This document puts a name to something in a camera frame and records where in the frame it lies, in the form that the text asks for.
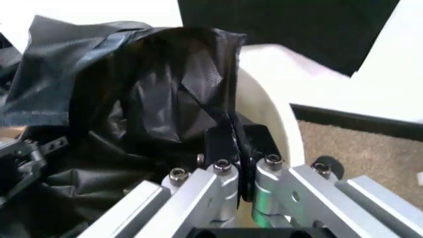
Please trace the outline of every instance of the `black fabric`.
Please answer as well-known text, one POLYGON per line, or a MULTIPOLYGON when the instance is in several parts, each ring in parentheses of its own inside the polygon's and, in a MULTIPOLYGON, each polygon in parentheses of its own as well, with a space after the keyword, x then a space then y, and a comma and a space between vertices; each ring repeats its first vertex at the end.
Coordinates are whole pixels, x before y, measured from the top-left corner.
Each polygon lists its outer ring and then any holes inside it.
POLYGON ((75 237, 123 189, 192 170, 205 130, 235 110, 244 35, 39 16, 30 33, 16 74, 2 78, 11 86, 0 125, 32 125, 20 138, 40 144, 66 135, 70 147, 48 155, 39 181, 0 208, 1 238, 75 237))
POLYGON ((248 34, 342 74, 357 71, 399 0, 178 0, 184 26, 248 34))

